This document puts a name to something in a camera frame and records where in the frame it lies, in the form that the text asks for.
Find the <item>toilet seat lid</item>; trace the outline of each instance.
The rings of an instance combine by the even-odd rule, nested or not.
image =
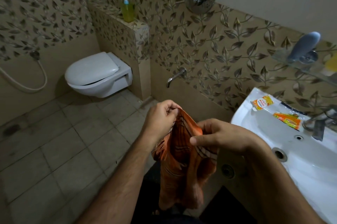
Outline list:
[[[65,80],[72,85],[88,85],[118,71],[116,63],[106,52],[94,54],[71,64],[65,72]]]

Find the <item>forearm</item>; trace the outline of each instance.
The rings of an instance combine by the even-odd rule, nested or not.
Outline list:
[[[252,145],[245,158],[268,223],[324,223],[267,144]]]
[[[130,223],[151,149],[140,136],[78,224]]]

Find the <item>glass shelf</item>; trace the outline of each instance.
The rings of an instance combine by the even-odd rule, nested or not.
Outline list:
[[[320,63],[319,61],[316,61],[312,64],[303,64],[299,61],[289,63],[287,61],[287,57],[289,54],[290,54],[290,50],[281,49],[281,50],[277,50],[272,55],[272,58],[279,62],[287,64],[290,67],[297,68],[301,70],[303,73],[306,73],[313,77],[317,77],[318,79],[321,79],[322,81],[325,81],[331,85],[337,86],[337,73],[334,73],[330,77],[323,75],[320,71],[324,68],[324,65]]]

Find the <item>chrome faucet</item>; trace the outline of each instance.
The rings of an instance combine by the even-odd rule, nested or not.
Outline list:
[[[169,87],[170,87],[170,84],[171,84],[171,82],[172,82],[173,80],[175,80],[175,79],[176,79],[177,77],[179,77],[179,76],[182,76],[182,75],[186,74],[186,72],[187,72],[186,68],[181,67],[181,68],[179,69],[179,72],[178,72],[177,74],[175,74],[173,77],[170,77],[170,78],[168,79],[168,81],[166,82],[166,87],[169,88]]]
[[[324,128],[333,123],[337,123],[337,105],[331,105],[327,111],[304,121],[303,127],[312,132],[314,139],[322,141]]]

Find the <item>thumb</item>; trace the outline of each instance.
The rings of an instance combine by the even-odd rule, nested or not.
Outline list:
[[[179,109],[173,109],[170,111],[170,113],[167,115],[167,118],[172,121],[172,123],[176,120],[177,116],[179,114]]]
[[[212,146],[217,145],[215,134],[205,134],[193,136],[190,138],[190,143],[194,146]]]

